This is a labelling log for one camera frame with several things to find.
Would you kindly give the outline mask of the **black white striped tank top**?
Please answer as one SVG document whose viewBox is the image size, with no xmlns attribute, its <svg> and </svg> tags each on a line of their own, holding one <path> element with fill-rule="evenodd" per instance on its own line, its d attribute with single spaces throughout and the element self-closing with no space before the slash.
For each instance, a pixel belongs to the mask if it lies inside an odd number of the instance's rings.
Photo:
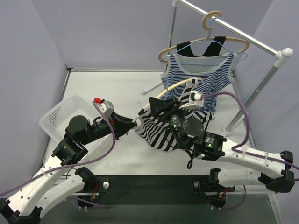
<svg viewBox="0 0 299 224">
<path fill-rule="evenodd" d="M 188 100 L 191 91 L 195 90 L 195 87 L 197 87 L 198 84 L 195 84 L 195 80 L 193 80 L 191 83 L 186 83 L 184 85 L 184 89 L 179 91 L 179 95 L 176 97 L 183 103 Z M 193 113 L 185 118 L 189 117 L 195 118 L 203 124 L 208 124 L 209 121 L 214 120 L 215 118 L 213 112 L 196 110 L 193 110 Z M 150 107 L 142 108 L 138 112 L 137 118 L 141 124 L 135 129 L 135 133 L 145 140 L 150 147 L 166 152 L 178 149 L 177 141 L 175 140 L 173 133 L 171 133 L 168 123 L 159 121 L 157 118 L 153 117 L 150 113 Z"/>
</svg>

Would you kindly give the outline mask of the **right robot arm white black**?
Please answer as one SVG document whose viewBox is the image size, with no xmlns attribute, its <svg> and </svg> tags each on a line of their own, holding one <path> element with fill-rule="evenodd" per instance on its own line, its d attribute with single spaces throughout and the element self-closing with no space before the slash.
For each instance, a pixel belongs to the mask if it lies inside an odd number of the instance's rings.
<svg viewBox="0 0 299 224">
<path fill-rule="evenodd" d="M 289 193 L 296 180 L 293 167 L 293 154 L 283 151 L 278 154 L 259 151 L 237 144 L 221 135 L 205 131 L 201 121 L 194 117 L 186 118 L 186 111 L 198 109 L 205 97 L 192 92 L 188 102 L 175 98 L 161 100 L 149 98 L 150 113 L 154 118 L 167 124 L 179 149 L 186 151 L 191 158 L 206 161 L 228 162 L 241 166 L 241 169 L 210 170 L 204 186 L 217 192 L 206 198 L 208 204 L 222 209 L 226 203 L 226 190 L 233 190 L 236 185 L 263 185 L 266 189 Z"/>
</svg>

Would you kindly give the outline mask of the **blue white striped tank top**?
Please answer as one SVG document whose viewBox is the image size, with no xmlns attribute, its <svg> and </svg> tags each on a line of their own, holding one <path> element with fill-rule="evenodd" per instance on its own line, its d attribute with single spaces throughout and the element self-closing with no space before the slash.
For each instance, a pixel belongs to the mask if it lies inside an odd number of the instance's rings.
<svg viewBox="0 0 299 224">
<path fill-rule="evenodd" d="M 233 81 L 230 70 L 234 58 L 235 53 L 212 57 L 170 54 L 167 56 L 167 70 L 161 75 L 163 86 L 168 88 L 183 80 L 197 78 L 194 91 L 204 96 L 218 93 Z"/>
</svg>

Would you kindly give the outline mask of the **light blue wire hanger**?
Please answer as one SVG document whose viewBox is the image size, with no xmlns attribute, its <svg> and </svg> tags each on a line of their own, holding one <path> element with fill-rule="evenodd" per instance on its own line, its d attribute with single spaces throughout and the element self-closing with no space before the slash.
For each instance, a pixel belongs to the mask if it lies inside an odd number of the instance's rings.
<svg viewBox="0 0 299 224">
<path fill-rule="evenodd" d="M 222 19 L 222 14 L 219 11 L 211 11 L 209 12 L 204 18 L 202 19 L 201 25 L 202 28 L 207 32 L 206 37 L 192 40 L 192 41 L 186 41 L 179 43 L 175 46 L 169 47 L 167 49 L 162 50 L 159 55 L 158 59 L 160 63 L 166 64 L 168 62 L 167 55 L 170 53 L 177 53 L 181 56 L 186 56 L 190 58 L 198 57 L 194 54 L 192 51 L 191 45 L 200 43 L 200 42 L 209 42 L 209 45 L 207 46 L 205 52 L 201 55 L 201 57 L 213 57 L 213 56 L 219 56 L 222 49 L 225 47 L 223 44 L 226 42 L 234 42 L 234 43 L 240 43 L 244 44 L 244 48 L 237 51 L 237 54 L 243 54 L 245 51 L 249 48 L 250 43 L 249 41 L 246 41 L 244 39 L 236 38 L 236 37 L 226 37 L 226 36 L 211 36 L 212 33 L 212 22 L 214 22 L 216 19 Z"/>
</svg>

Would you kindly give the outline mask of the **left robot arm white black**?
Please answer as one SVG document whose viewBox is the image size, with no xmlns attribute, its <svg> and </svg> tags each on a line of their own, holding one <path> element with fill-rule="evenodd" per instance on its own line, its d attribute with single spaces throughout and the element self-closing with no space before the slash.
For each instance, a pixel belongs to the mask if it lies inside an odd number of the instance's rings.
<svg viewBox="0 0 299 224">
<path fill-rule="evenodd" d="M 1 198 L 1 215 L 10 224 L 38 224 L 51 208 L 73 193 L 91 191 L 95 176 L 86 165 L 105 158 L 112 149 L 95 157 L 85 146 L 110 134 L 115 143 L 136 126 L 132 119 L 114 112 L 94 123 L 82 115 L 71 118 L 64 138 L 34 177 L 15 187 L 17 192 L 9 198 Z"/>
</svg>

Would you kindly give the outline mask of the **cream plastic hanger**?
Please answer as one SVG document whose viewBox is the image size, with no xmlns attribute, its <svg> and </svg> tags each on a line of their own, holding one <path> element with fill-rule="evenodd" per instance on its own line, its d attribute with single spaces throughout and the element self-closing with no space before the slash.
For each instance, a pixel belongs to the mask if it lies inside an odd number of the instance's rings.
<svg viewBox="0 0 299 224">
<path fill-rule="evenodd" d="M 198 84 L 199 81 L 202 81 L 203 82 L 203 79 L 202 78 L 189 78 L 189 79 L 186 79 L 186 80 L 183 80 L 183 81 L 180 81 L 180 82 L 177 82 L 173 85 L 171 85 L 170 87 L 167 87 L 166 89 L 164 89 L 160 94 L 158 94 L 156 97 L 154 98 L 161 98 L 163 95 L 165 95 L 167 92 L 171 91 L 172 89 L 175 89 L 176 87 L 180 86 L 180 85 L 183 85 L 183 84 L 186 84 L 186 83 L 191 83 L 193 80 L 195 80 L 195 84 Z M 144 108 L 148 108 L 150 107 L 150 103 L 147 103 Z M 136 123 L 137 121 L 137 116 L 132 120 L 132 122 Z"/>
</svg>

